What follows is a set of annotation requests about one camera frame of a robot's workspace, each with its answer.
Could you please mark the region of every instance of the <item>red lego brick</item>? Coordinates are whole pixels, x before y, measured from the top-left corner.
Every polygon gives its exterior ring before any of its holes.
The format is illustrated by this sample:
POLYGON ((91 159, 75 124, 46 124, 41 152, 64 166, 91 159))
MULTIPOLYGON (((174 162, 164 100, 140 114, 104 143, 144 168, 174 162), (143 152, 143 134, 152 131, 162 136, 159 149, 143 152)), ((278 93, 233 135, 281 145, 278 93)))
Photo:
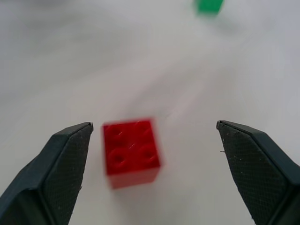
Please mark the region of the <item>red lego brick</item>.
POLYGON ((151 120, 104 124, 103 135, 112 188, 154 181, 161 162, 151 120))

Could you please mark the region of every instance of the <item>white surface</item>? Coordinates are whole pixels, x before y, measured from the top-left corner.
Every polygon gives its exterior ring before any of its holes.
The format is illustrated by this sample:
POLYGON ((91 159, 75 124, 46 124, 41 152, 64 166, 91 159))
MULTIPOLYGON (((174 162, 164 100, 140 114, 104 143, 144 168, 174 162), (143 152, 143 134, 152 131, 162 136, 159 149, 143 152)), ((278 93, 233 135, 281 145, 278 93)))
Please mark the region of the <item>white surface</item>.
POLYGON ((251 225, 215 124, 266 131, 297 163, 298 0, 0 1, 0 193, 50 135, 93 121, 71 225, 251 225), (101 124, 155 116, 166 165, 111 191, 101 124))

